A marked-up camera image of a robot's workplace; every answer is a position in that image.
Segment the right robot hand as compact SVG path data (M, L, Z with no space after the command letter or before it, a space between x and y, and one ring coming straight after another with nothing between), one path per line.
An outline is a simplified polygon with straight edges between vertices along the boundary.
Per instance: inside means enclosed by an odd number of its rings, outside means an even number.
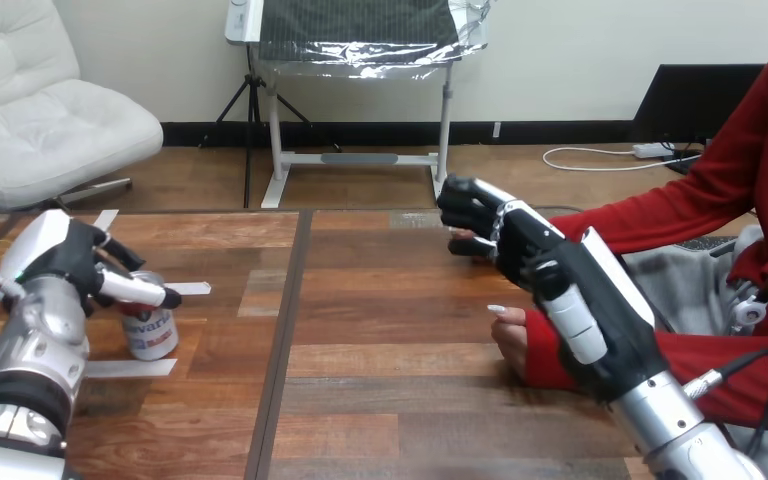
M451 253L484 257L532 293L560 342L560 365L579 389L608 403L668 371L647 300L612 253L598 257L586 246L601 240L595 230L569 240L524 201L454 174L437 205L445 225L474 235L451 241Z

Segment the person's hand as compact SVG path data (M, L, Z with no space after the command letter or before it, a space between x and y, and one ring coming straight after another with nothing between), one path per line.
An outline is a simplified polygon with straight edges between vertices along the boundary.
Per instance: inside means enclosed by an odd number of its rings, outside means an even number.
M493 304L488 305L487 310L494 316L491 324L492 339L511 370L525 381L528 349L525 311Z
M477 235L475 232L471 230L450 227L449 231L451 233L451 239L453 241L468 241L468 242L479 242L483 244L495 244L494 241L481 237L480 235Z

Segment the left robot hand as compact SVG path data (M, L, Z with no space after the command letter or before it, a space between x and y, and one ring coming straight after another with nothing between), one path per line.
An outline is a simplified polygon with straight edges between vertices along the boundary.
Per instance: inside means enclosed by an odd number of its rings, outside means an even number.
M26 287L38 277L69 283L86 315L95 298L104 307L133 303L175 309L182 295L160 283L135 277L145 261L110 233L59 209L34 219L13 241L0 262L0 274Z

